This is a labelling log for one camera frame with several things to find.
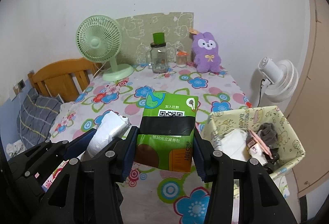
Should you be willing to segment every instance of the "fan stand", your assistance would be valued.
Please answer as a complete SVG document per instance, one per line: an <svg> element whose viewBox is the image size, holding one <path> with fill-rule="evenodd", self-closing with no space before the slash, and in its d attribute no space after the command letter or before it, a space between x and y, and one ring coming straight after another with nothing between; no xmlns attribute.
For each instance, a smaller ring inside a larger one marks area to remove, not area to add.
<svg viewBox="0 0 329 224"><path fill-rule="evenodd" d="M110 58L111 68L107 69L103 73L103 80L108 82L114 82L128 77L134 72L134 68L129 64L117 64L116 57Z"/></svg>

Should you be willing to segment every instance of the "yellow fabric bin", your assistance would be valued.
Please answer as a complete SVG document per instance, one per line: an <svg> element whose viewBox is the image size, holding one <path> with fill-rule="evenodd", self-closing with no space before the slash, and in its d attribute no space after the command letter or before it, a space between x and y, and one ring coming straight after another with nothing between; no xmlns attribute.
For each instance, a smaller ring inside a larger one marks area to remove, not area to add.
<svg viewBox="0 0 329 224"><path fill-rule="evenodd" d="M263 123L273 123L279 140L280 168L270 174L274 180L283 176L305 157L305 150L295 131L277 106L212 112L201 137L214 144L217 136L226 135L235 128L258 131Z"/></svg>

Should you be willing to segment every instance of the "white fan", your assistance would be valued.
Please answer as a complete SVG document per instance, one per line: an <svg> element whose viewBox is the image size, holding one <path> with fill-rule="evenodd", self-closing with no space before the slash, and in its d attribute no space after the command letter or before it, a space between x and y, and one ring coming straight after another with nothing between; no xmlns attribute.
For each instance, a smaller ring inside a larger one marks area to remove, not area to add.
<svg viewBox="0 0 329 224"><path fill-rule="evenodd" d="M278 103L292 96L298 84L298 71L291 61L285 59L275 64L265 57L260 61L258 69L267 78L264 82L264 86L267 86L264 95L270 101Z"/></svg>

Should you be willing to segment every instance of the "purple stuffed animal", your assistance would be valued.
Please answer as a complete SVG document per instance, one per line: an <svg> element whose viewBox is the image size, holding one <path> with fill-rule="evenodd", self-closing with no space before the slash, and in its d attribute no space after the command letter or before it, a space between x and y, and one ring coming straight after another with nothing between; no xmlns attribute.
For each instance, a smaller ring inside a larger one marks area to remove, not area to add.
<svg viewBox="0 0 329 224"><path fill-rule="evenodd" d="M218 55L218 44L209 32L199 33L193 37L192 50L194 63L199 73L220 72L221 59Z"/></svg>

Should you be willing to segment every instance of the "wooden bed headboard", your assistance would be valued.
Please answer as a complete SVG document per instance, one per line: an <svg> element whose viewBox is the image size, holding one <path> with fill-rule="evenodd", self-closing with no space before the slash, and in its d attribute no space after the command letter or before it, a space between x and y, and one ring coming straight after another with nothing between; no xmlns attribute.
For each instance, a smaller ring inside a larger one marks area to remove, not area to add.
<svg viewBox="0 0 329 224"><path fill-rule="evenodd" d="M76 76L81 90L84 91L90 83L87 70L91 70L94 75L96 69L95 63L85 58L65 59L43 67L36 74L29 73L28 77L38 93L53 97L60 94L65 102L69 102L75 101L79 96L72 74Z"/></svg>

